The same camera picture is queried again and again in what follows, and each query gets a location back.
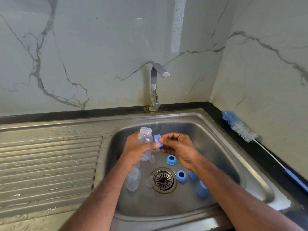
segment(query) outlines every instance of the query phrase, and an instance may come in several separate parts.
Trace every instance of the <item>blue brush handle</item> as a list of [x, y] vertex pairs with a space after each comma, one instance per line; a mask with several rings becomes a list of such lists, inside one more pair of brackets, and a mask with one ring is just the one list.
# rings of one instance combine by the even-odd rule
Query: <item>blue brush handle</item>
[[308, 193], [308, 187], [294, 173], [292, 173], [287, 168], [286, 168], [286, 173], [289, 174], [289, 176], [293, 178]]

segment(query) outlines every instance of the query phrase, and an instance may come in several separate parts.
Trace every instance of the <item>person's left arm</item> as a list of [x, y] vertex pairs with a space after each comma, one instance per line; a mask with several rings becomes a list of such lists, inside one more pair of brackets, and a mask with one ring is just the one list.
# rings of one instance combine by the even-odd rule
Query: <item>person's left arm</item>
[[59, 231], [109, 231], [124, 180], [142, 155], [159, 143], [137, 143], [139, 131], [128, 136], [116, 165]]

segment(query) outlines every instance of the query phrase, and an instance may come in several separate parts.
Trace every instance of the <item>faucet spout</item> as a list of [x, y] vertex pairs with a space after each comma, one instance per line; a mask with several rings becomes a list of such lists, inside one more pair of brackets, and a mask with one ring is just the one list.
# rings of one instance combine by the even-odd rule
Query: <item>faucet spout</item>
[[159, 108], [159, 103], [157, 100], [157, 72], [161, 75], [163, 78], [170, 77], [170, 73], [166, 71], [166, 69], [160, 65], [159, 63], [153, 63], [152, 62], [152, 70], [151, 70], [151, 95], [150, 95], [150, 101], [151, 105], [149, 107], [149, 110], [151, 112], [155, 112]]

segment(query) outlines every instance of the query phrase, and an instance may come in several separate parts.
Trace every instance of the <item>wall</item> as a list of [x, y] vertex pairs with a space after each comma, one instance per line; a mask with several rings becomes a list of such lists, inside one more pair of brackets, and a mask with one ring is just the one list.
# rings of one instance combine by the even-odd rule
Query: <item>wall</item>
[[239, 0], [210, 102], [308, 179], [308, 0]]
[[0, 0], [0, 116], [207, 101], [237, 0]]

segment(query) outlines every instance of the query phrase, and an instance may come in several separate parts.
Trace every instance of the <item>granite countertop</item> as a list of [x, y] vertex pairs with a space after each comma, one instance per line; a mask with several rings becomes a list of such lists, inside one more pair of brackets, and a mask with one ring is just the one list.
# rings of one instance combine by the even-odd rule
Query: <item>granite countertop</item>
[[[239, 145], [241, 146], [250, 157], [256, 161], [259, 166], [272, 177], [287, 193], [294, 198], [301, 207], [294, 210], [289, 210], [285, 215], [292, 221], [301, 226], [304, 230], [308, 231], [308, 194], [297, 185], [284, 171], [284, 169], [259, 145], [245, 142], [236, 132], [234, 132], [229, 125], [222, 119], [221, 111], [209, 102], [193, 102], [193, 103], [179, 103], [179, 104], [165, 104], [161, 105], [159, 111], [175, 111], [175, 110], [187, 110], [187, 109], [204, 109], [217, 123], [225, 130], [225, 132]], [[125, 115], [125, 114], [137, 114], [148, 112], [145, 106], [137, 107], [122, 107], [112, 109], [96, 109], [96, 110], [82, 110], [82, 111], [68, 111], [68, 112], [56, 112], [45, 114], [26, 114], [18, 116], [6, 116], [0, 117], [0, 124], [12, 124], [12, 123], [24, 123], [24, 122], [40, 122], [40, 121], [56, 121], [56, 120], [70, 120], [78, 118], [91, 118], [111, 115]], [[301, 179], [306, 185], [307, 180], [301, 177], [286, 163], [277, 159], [288, 169], [290, 169], [299, 179]]]

